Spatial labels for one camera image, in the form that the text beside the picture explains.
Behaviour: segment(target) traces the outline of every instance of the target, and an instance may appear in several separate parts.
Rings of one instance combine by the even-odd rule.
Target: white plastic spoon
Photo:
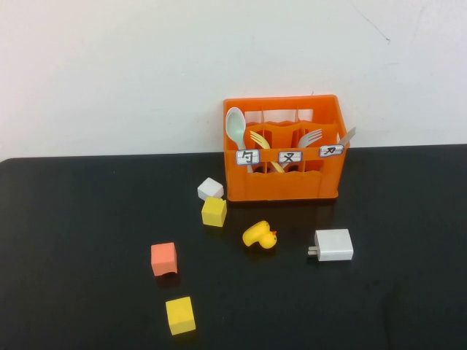
[[[225,117],[225,132],[239,150],[247,148],[244,141],[245,130],[247,130],[247,122],[242,111],[237,107],[230,108]],[[247,170],[249,173],[253,172],[251,166],[247,166]]]

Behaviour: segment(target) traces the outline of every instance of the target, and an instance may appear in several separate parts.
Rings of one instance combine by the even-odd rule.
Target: white wall
[[[220,151],[224,98],[313,92],[353,147],[466,143],[466,23],[464,0],[0,0],[0,159]]]

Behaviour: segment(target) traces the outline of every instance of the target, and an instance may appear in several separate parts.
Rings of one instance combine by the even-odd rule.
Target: white label
[[[259,149],[242,149],[236,151],[236,163],[239,166],[251,166],[260,162]]]
[[[279,152],[279,163],[301,162],[300,151]]]
[[[344,146],[341,144],[320,147],[320,157],[330,157],[332,155],[341,155],[342,153],[344,153]]]

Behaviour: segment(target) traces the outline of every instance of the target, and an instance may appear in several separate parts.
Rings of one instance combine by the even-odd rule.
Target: white phone charger
[[[308,248],[308,256],[319,261],[351,260],[353,246],[348,229],[316,230],[314,244]]]

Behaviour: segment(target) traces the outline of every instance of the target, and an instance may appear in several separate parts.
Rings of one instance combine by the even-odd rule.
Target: orange plastic crate
[[[260,164],[248,173],[246,166],[236,162],[237,146],[227,137],[225,117],[231,107],[243,113],[258,112],[260,122],[247,123],[244,141],[247,149],[259,149]],[[295,119],[282,122],[265,122],[264,112],[294,110]],[[298,113],[312,109],[312,121],[300,121]],[[310,131],[323,130],[323,137],[307,148],[295,148],[298,140]],[[261,149],[250,139],[250,131],[264,136],[271,149]],[[337,144],[347,133],[339,102],[334,95],[284,98],[234,98],[224,101],[224,158],[227,178],[227,197],[230,201],[277,201],[285,199],[335,198],[349,144],[341,155],[320,157],[320,147]],[[302,161],[294,171],[287,166],[285,173],[274,171],[271,161],[278,162],[279,152],[301,151]]]

